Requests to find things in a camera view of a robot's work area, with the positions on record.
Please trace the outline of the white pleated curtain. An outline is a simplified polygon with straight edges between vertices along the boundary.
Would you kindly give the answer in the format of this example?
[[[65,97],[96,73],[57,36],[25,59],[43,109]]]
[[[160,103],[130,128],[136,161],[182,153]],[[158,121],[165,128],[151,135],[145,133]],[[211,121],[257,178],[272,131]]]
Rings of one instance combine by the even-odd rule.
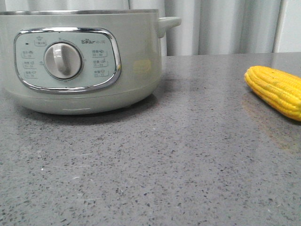
[[[298,0],[3,0],[1,11],[157,9],[180,26],[161,42],[165,56],[300,52]]]

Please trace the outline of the pale green electric cooking pot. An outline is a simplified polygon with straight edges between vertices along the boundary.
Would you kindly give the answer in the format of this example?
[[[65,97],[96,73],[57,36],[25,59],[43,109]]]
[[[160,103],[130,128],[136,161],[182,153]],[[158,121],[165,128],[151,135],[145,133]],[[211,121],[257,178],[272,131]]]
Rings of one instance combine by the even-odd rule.
[[[23,107],[50,114],[90,114],[130,106],[161,81],[160,40],[178,17],[156,9],[5,11],[0,14],[2,80]],[[81,55],[70,79],[49,74],[46,50],[69,43]]]

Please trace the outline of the grey round control knob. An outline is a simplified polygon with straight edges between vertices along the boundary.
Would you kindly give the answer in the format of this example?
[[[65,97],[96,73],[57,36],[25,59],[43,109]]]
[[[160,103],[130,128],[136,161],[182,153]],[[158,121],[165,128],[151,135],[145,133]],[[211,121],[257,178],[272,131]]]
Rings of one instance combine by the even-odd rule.
[[[50,75],[64,80],[80,72],[82,58],[80,52],[71,44],[57,42],[46,50],[44,64]]]

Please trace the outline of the yellow corn cob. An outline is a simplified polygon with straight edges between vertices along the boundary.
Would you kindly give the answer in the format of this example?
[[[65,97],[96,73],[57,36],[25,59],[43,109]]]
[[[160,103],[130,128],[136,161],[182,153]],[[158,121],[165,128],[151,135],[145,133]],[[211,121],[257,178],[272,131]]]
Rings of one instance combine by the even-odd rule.
[[[245,82],[268,105],[284,116],[301,120],[301,78],[266,66],[251,66]]]

